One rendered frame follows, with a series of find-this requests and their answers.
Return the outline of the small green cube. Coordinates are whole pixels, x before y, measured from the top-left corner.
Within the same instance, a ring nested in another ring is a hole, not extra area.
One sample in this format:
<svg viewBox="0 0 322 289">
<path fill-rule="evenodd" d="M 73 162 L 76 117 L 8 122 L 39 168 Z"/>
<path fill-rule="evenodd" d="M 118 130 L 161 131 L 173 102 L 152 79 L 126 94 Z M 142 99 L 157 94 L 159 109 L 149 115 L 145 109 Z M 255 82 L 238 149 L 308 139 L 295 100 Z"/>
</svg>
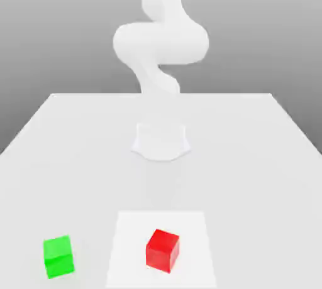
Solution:
<svg viewBox="0 0 322 289">
<path fill-rule="evenodd" d="M 73 273 L 74 257 L 69 235 L 43 241 L 43 258 L 49 279 Z"/>
</svg>

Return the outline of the small red cube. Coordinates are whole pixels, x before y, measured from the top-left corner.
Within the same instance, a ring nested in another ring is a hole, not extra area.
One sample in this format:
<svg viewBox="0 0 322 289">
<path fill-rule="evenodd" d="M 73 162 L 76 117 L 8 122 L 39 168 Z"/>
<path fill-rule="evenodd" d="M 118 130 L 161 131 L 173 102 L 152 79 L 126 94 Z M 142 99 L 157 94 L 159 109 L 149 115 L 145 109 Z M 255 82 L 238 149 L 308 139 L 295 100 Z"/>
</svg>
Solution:
<svg viewBox="0 0 322 289">
<path fill-rule="evenodd" d="M 145 263 L 157 270 L 171 273 L 180 251 L 180 237 L 156 229 L 145 248 Z"/>
</svg>

